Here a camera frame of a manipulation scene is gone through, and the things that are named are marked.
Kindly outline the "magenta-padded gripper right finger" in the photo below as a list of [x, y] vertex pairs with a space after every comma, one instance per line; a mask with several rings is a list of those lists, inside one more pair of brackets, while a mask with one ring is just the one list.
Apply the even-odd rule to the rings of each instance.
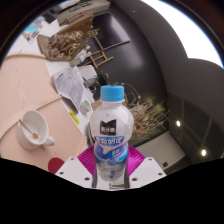
[[134, 189], [157, 181], [166, 174], [153, 157], [144, 157], [130, 146], [126, 163], [125, 187]]

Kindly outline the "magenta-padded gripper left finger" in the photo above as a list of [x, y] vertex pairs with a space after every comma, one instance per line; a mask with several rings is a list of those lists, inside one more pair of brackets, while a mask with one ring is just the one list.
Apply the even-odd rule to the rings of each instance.
[[78, 157], [69, 157], [56, 172], [56, 176], [84, 188], [95, 188], [97, 171], [94, 147], [85, 149]]

